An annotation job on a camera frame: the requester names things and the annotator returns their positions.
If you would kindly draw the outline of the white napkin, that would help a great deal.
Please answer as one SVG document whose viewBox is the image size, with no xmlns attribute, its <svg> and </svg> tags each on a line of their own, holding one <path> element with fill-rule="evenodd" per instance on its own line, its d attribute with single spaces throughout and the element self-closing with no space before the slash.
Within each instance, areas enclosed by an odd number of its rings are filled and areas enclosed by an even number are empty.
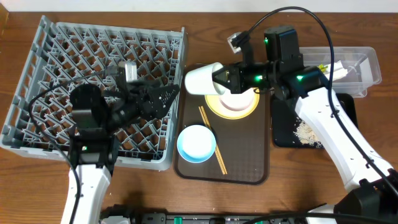
<svg viewBox="0 0 398 224">
<path fill-rule="evenodd" d="M 326 70 L 323 72 L 327 79 L 330 79 L 331 64 L 326 65 Z M 340 80 L 347 76 L 348 70 L 343 67 L 341 60 L 333 64 L 333 81 Z"/>
</svg>

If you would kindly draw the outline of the green snack wrapper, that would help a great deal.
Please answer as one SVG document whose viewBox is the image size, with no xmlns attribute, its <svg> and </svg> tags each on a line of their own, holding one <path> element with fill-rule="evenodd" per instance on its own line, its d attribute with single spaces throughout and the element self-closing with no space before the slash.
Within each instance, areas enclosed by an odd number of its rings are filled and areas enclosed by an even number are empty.
<svg viewBox="0 0 398 224">
<path fill-rule="evenodd" d="M 322 72 L 325 72 L 325 71 L 327 71 L 328 66 L 327 66 L 327 65 L 321 64 L 321 65 L 318 66 L 318 68 L 319 68 Z"/>
</svg>

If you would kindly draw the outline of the light blue bowl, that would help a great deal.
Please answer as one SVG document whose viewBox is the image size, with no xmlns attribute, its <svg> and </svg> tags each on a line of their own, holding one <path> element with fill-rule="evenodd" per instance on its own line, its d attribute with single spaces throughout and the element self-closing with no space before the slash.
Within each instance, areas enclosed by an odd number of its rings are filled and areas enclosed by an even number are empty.
<svg viewBox="0 0 398 224">
<path fill-rule="evenodd" d="M 207 161 L 214 154 L 210 148 L 210 130 L 198 124 L 186 127 L 178 135 L 177 151 L 187 162 Z"/>
</svg>

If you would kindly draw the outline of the rice food waste pile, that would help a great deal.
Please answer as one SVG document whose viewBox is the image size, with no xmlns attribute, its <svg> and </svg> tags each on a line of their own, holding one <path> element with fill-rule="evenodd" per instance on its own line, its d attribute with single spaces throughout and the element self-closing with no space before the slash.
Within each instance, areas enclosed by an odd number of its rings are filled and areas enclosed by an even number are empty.
<svg viewBox="0 0 398 224">
<path fill-rule="evenodd" d="M 298 137 L 298 141 L 304 146 L 321 148 L 323 147 L 319 138 L 311 127 L 304 121 L 300 121 L 294 131 L 294 135 Z"/>
</svg>

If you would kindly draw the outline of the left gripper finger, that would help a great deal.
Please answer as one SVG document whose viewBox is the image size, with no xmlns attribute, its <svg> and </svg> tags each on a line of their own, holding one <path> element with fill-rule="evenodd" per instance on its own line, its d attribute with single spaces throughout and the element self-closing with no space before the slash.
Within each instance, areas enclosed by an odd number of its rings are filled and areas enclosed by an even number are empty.
<svg viewBox="0 0 398 224">
<path fill-rule="evenodd" d="M 167 115 L 171 105 L 179 94 L 178 85 L 147 87 L 146 120 L 161 119 Z"/>
<path fill-rule="evenodd" d="M 140 90 L 148 92 L 159 92 L 159 93 L 178 93 L 180 87 L 178 85 L 166 85 L 163 86 L 160 80 L 134 80 L 127 83 L 128 93 L 138 93 Z"/>
</svg>

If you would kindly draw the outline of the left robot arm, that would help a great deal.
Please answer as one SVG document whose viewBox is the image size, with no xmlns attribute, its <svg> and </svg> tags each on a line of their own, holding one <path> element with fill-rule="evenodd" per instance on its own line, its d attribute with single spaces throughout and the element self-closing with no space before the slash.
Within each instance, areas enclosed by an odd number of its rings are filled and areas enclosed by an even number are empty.
<svg viewBox="0 0 398 224">
<path fill-rule="evenodd" d="M 124 93 L 101 91 L 94 84 L 80 85 L 70 93 L 75 125 L 69 129 L 69 177 L 76 180 L 69 182 L 62 223 L 98 222 L 121 145 L 116 131 L 141 118 L 163 118 L 179 91 L 178 85 L 135 82 Z M 106 95 L 121 101 L 109 106 Z"/>
</svg>

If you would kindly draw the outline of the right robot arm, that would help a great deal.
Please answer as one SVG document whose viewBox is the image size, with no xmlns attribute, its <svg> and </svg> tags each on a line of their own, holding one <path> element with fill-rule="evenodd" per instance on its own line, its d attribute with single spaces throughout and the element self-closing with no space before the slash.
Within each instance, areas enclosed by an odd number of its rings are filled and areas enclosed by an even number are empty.
<svg viewBox="0 0 398 224">
<path fill-rule="evenodd" d="M 266 63 L 254 61 L 249 39 L 246 31 L 228 38 L 233 52 L 241 53 L 243 59 L 214 71 L 213 81 L 233 94 L 250 88 L 273 89 L 315 132 L 347 190 L 336 205 L 293 213 L 292 218 L 307 223 L 396 223 L 397 172 L 341 108 L 331 87 L 333 68 L 322 71 L 306 66 L 291 26 L 265 31 Z"/>
</svg>

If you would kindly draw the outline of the pink white bowl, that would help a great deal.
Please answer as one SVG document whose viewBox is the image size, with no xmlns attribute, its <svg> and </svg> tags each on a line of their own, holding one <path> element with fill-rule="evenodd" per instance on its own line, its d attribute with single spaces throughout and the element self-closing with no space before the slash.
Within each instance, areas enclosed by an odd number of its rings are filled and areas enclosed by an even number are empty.
<svg viewBox="0 0 398 224">
<path fill-rule="evenodd" d="M 234 94 L 230 90 L 226 90 L 222 95 L 218 96 L 220 108 L 223 111 L 240 112 L 251 109 L 254 104 L 254 92 L 252 89 L 244 93 Z"/>
</svg>

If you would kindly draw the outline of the white paper cup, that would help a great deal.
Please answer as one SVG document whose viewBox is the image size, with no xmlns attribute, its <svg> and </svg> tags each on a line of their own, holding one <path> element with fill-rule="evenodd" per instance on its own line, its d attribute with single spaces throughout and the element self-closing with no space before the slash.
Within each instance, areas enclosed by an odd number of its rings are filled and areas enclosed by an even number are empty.
<svg viewBox="0 0 398 224">
<path fill-rule="evenodd" d="M 191 95 L 223 95 L 226 88 L 215 83 L 213 72 L 223 68 L 219 62 L 215 62 L 188 72 L 185 76 L 185 88 Z"/>
</svg>

